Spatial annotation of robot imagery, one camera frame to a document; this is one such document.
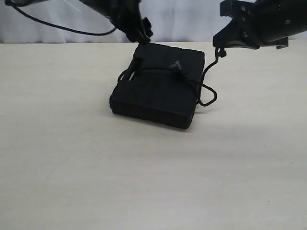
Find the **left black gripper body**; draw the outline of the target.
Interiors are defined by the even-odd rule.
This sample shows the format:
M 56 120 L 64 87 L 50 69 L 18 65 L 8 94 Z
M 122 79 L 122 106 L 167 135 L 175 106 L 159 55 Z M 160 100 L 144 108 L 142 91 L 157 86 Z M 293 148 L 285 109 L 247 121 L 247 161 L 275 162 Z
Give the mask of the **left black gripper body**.
M 147 44 L 151 41 L 152 25 L 147 17 L 142 18 L 141 0 L 115 0 L 112 3 L 112 23 L 131 42 Z

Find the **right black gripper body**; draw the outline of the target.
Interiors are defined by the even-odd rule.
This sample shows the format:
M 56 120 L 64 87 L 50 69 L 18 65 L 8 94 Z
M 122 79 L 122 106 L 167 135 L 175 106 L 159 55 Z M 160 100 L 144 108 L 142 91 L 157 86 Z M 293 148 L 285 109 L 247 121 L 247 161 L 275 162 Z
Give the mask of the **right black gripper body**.
M 288 38 L 265 41 L 252 25 L 252 2 L 224 0 L 220 3 L 220 16 L 230 17 L 226 27 L 213 36 L 213 47 L 259 49 L 274 46 L 277 49 L 288 47 Z

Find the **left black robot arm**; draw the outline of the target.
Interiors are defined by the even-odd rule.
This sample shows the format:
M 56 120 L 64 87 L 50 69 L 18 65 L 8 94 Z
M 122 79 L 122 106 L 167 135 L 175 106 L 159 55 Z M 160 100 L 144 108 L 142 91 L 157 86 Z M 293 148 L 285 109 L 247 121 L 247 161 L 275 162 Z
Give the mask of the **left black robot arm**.
M 105 16 L 129 41 L 141 44 L 151 41 L 152 25 L 141 16 L 140 0 L 83 0 L 82 3 Z

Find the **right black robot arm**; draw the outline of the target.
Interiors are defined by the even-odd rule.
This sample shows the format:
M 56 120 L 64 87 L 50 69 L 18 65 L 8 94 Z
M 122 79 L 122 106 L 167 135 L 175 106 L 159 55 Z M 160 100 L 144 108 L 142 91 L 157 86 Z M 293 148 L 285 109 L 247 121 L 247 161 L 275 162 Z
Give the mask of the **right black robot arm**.
M 282 49 L 289 46 L 289 37 L 307 30 L 305 0 L 224 0 L 220 16 L 231 21 L 213 36 L 215 48 Z

